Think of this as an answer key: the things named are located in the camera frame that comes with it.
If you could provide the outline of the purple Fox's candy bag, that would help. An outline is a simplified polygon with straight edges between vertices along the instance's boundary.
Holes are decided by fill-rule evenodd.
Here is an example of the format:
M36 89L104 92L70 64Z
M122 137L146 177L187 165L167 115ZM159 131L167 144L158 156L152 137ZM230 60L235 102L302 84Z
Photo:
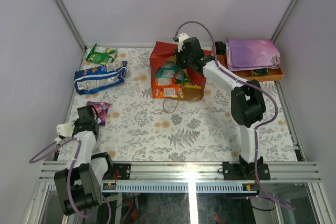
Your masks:
M110 103L106 103L106 102L91 102L88 101L86 103L86 106L93 106L93 112L95 113L97 119L97 123L100 126L105 126L106 125L106 117L108 114L108 110L110 107Z

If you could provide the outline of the red brown paper bag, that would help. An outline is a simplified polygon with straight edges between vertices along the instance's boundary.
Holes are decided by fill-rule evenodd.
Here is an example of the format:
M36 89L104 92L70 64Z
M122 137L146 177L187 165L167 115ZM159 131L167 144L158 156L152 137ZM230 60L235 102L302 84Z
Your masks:
M202 100L206 78L188 67L181 69L174 54L177 45L156 42L150 55L151 88L154 99L196 102Z

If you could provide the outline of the orange Fox's candy bag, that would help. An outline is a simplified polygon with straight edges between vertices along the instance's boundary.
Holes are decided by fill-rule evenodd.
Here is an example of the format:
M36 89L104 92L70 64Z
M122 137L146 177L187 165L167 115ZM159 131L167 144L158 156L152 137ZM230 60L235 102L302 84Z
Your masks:
M179 84L171 84L168 86L154 86L154 98L185 98L184 88Z

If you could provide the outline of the blue white snack packet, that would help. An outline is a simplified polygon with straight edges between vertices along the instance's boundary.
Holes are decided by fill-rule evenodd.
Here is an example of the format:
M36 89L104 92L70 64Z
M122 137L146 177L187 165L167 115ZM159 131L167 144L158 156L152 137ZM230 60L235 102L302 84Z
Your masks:
M79 95L87 95L123 84L127 75L127 67L127 61L120 61L76 71L75 89Z

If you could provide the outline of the green Fox's candy bag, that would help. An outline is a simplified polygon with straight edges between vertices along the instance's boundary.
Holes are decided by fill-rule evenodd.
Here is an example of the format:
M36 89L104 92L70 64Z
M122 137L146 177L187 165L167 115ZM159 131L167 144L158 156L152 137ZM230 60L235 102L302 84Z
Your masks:
M118 50L116 48L109 48L94 44L86 56L86 61L106 65L113 63L117 54Z

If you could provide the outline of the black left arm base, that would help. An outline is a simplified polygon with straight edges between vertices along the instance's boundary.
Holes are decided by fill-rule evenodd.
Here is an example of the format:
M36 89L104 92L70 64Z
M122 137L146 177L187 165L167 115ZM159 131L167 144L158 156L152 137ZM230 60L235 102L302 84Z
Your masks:
M131 175L131 164L114 163L112 169L105 164L97 162L90 164L97 181L102 180L129 180Z

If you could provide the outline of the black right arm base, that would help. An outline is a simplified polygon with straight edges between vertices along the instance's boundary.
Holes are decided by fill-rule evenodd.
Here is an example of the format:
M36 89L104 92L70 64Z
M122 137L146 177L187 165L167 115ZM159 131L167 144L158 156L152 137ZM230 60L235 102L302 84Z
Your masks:
M238 163L222 162L225 180L256 180L256 172L259 180L270 180L269 167L261 156L257 162L247 163L239 156Z

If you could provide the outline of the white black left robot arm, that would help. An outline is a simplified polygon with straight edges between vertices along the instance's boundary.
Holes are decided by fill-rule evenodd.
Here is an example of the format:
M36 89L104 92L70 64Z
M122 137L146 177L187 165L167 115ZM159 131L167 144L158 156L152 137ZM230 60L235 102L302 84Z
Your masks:
M101 182L114 175L115 166L108 153L92 153L98 140L98 112L92 105L77 109L74 122L57 126L58 138L74 141L75 149L66 167L54 175L61 209L66 216L88 218L103 202Z

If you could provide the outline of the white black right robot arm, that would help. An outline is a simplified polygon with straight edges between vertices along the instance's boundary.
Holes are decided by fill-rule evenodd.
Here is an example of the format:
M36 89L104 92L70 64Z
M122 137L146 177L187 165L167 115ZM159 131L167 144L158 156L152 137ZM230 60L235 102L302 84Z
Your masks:
M177 42L175 55L180 69L192 68L230 94L231 115L240 125L242 142L240 157L245 161L239 166L239 172L245 179L253 178L258 173L255 162L259 159L258 140L253 130L266 112L259 82L247 81L223 67L216 57L205 55L196 37L182 33L173 40Z

